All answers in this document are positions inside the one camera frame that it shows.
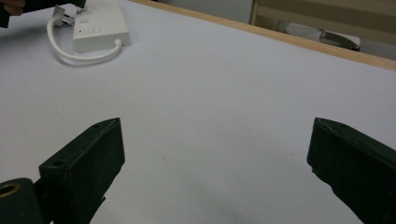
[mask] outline black object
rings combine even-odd
[[[85,7],[86,0],[25,0],[26,4],[23,13],[37,11],[40,9],[55,7],[56,5],[73,4],[76,7]],[[4,5],[0,4],[0,27],[8,28],[9,14],[4,10]]]
[[[124,164],[120,119],[91,126],[39,166],[0,184],[2,224],[88,224]]]
[[[396,223],[396,151],[328,119],[315,119],[307,161],[365,224]]]

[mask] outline white table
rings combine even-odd
[[[120,117],[126,163],[92,223],[361,223],[311,173],[312,125],[396,148],[396,72],[121,4],[133,44],[107,63],[57,59],[51,10],[0,31],[0,182],[36,181],[41,162]],[[63,49],[72,31],[55,31]]]

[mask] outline power cord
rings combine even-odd
[[[105,60],[109,60],[119,53],[119,51],[122,47],[122,42],[120,39],[114,40],[114,46],[115,46],[114,49],[112,49],[108,53],[106,53],[104,55],[100,55],[100,56],[82,57],[82,56],[77,56],[77,55],[71,55],[71,54],[64,52],[63,50],[61,50],[59,48],[59,46],[56,43],[55,38],[53,36],[53,26],[55,24],[61,26],[63,23],[63,19],[64,19],[64,9],[57,6],[54,10],[52,18],[47,23],[47,34],[49,37],[49,42],[51,43],[52,47],[66,59],[75,61],[75,62],[99,63],[99,62],[102,62]]]

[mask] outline hand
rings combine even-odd
[[[4,3],[4,10],[11,16],[20,16],[23,13],[23,7],[25,0],[0,0],[0,3]]]

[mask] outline background wall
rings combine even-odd
[[[253,0],[160,0],[159,2],[244,23],[250,22],[253,8]]]

